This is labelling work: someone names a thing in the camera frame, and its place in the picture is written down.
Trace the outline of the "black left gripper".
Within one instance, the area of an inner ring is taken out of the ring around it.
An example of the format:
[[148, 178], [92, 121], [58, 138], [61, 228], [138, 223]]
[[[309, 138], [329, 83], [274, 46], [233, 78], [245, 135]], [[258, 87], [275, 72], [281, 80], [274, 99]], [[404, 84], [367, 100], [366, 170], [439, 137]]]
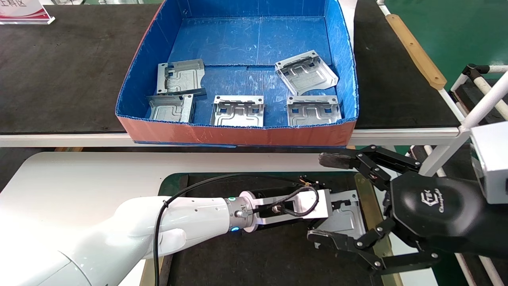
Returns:
[[[383, 167], [403, 174], [408, 171], [418, 172], [421, 166], [421, 163], [415, 159], [377, 145], [369, 145], [361, 150], [342, 149], [338, 153], [321, 153], [319, 164], [341, 170], [356, 169], [381, 191], [389, 190], [391, 181], [391, 176], [383, 170]], [[254, 195], [289, 195], [301, 187], [303, 186], [298, 184], [263, 187], [255, 189]], [[340, 209], [342, 205], [350, 206], [351, 201], [337, 200], [331, 203], [332, 210]]]

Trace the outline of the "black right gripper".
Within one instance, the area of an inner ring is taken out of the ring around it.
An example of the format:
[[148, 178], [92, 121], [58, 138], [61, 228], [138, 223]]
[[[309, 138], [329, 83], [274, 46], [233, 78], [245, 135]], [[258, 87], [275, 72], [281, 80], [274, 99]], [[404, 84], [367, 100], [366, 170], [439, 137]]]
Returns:
[[406, 242], [489, 240], [487, 201], [475, 181], [407, 172], [390, 182], [390, 197], [390, 218], [359, 239], [324, 230], [309, 230], [307, 239], [356, 262], [370, 275], [417, 271], [440, 261], [437, 252], [422, 247], [407, 255], [375, 255], [373, 246], [391, 232]]

